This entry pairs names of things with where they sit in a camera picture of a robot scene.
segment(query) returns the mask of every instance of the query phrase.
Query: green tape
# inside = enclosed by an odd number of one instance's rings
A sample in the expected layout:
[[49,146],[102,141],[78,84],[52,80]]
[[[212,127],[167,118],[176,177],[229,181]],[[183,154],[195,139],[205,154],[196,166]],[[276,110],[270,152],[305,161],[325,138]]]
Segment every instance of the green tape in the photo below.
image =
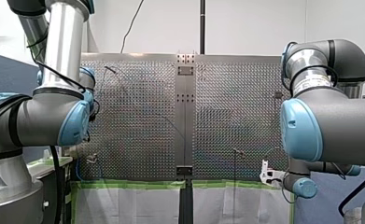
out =
[[290,201],[292,202],[289,206],[289,224],[295,223],[295,195],[290,193]]
[[93,180],[72,182],[75,189],[183,189],[184,181],[130,181],[130,180]]
[[244,189],[278,189],[260,182],[243,180],[193,180],[192,183],[194,189],[220,189],[226,187],[237,187]]

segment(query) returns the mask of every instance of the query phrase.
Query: silver cylinder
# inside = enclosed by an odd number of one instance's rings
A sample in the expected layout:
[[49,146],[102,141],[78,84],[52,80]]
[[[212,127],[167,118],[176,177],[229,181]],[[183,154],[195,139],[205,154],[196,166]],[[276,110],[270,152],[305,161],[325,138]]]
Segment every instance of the silver cylinder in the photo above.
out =
[[46,54],[46,35],[49,28],[45,16],[25,17],[19,15],[19,19],[22,29],[27,36],[28,46],[32,45],[30,50],[33,57],[43,63]]
[[[46,65],[61,75],[79,82],[79,67],[84,16],[78,7],[64,2],[51,5]],[[72,83],[64,81],[45,69],[39,88],[64,88],[77,91]]]
[[296,95],[310,87],[331,86],[325,68],[313,67],[298,74],[305,67],[327,64],[323,53],[315,49],[303,49],[294,53],[287,61],[287,75],[293,81],[293,94]]
[[363,82],[339,82],[337,88],[343,91],[348,98],[357,99],[362,96]]

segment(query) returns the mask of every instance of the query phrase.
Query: metal post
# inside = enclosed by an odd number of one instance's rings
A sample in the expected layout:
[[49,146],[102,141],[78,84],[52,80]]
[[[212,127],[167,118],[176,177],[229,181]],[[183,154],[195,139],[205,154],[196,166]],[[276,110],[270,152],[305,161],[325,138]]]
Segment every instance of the metal post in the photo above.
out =
[[200,4],[200,54],[205,54],[205,0]]
[[[65,2],[51,5],[46,65],[62,75],[79,81],[79,67],[84,13],[81,8]],[[74,90],[71,84],[45,69],[43,87]]]

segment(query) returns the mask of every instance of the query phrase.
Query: metal bracket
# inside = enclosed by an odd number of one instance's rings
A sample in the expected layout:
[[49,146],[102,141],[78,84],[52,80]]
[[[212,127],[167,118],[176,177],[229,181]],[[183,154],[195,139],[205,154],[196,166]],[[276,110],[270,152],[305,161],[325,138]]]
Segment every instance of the metal bracket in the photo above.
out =
[[193,166],[177,166],[176,175],[193,175]]
[[179,76],[193,76],[193,66],[178,66]]

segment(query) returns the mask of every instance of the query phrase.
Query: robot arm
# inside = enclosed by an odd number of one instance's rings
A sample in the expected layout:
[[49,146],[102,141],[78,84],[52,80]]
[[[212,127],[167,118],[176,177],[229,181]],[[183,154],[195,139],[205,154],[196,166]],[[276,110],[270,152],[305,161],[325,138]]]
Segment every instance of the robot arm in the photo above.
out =
[[316,185],[309,171],[335,162],[358,174],[357,167],[341,164],[365,165],[365,99],[354,99],[365,82],[365,55],[345,40],[296,44],[286,49],[283,68],[294,97],[281,111],[284,150],[291,157],[285,188],[310,198]]
[[[19,15],[33,58],[42,65],[43,76],[39,76],[40,86],[32,98],[0,93],[0,223],[40,223],[42,185],[32,182],[22,159],[22,148],[77,145],[86,134],[93,110],[95,79],[90,69],[80,68],[80,54],[83,22],[92,12],[92,3],[8,3]],[[47,9],[51,11],[49,25],[44,18]],[[18,211],[5,216],[10,207]]]

